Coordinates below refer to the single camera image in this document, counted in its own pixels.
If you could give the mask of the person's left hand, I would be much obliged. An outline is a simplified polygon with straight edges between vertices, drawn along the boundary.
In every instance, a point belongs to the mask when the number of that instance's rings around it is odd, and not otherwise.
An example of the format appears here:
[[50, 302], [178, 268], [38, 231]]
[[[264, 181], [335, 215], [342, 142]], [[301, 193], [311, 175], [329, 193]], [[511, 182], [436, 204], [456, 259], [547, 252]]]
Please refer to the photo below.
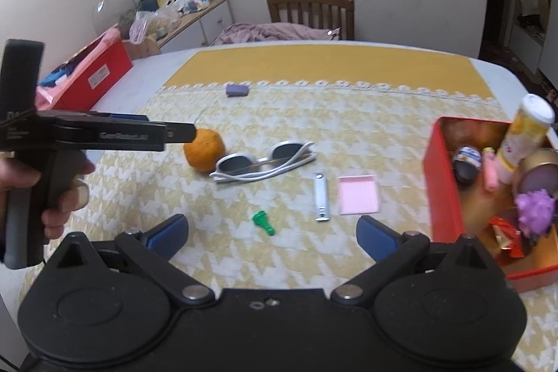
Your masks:
[[36, 169], [7, 154], [1, 154], [1, 240], [6, 237], [8, 196], [16, 190], [31, 189], [36, 202], [43, 209], [41, 223], [44, 236], [48, 240], [61, 238], [64, 227], [73, 212], [84, 208], [90, 197], [89, 187], [81, 176], [93, 173], [95, 166], [84, 160], [77, 176], [68, 179], [64, 174], [58, 177], [43, 176]]

